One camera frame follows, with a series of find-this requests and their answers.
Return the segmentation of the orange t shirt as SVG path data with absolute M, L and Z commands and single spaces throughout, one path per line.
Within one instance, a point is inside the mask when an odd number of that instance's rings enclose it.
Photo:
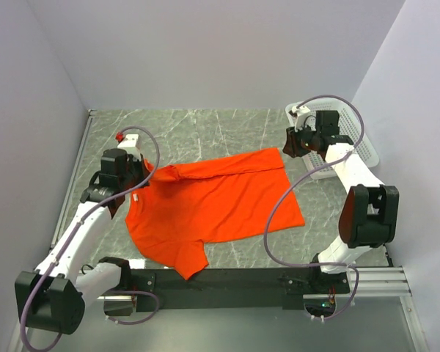
M 125 223 L 139 252 L 185 279 L 209 264 L 204 245 L 305 225 L 276 148 L 157 169 L 133 191 Z

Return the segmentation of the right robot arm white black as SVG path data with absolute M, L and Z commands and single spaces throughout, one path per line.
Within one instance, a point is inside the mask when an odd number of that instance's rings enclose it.
M 317 153 L 331 164 L 347 192 L 338 236 L 315 259 L 321 274 L 341 274 L 362 254 L 394 240 L 400 194 L 367 167 L 350 136 L 340 133 L 335 110 L 292 108 L 283 153 L 296 158 Z

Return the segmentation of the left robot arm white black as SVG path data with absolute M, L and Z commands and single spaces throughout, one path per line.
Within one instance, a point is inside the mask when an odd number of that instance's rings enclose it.
M 147 186 L 149 176 L 140 147 L 121 142 L 105 150 L 84 190 L 76 214 L 58 244 L 32 272 L 15 280 L 21 332 L 27 328 L 72 334 L 86 308 L 99 296 L 133 288 L 127 260 L 105 257 L 87 275 L 78 273 L 96 238 L 114 218 L 126 195 Z

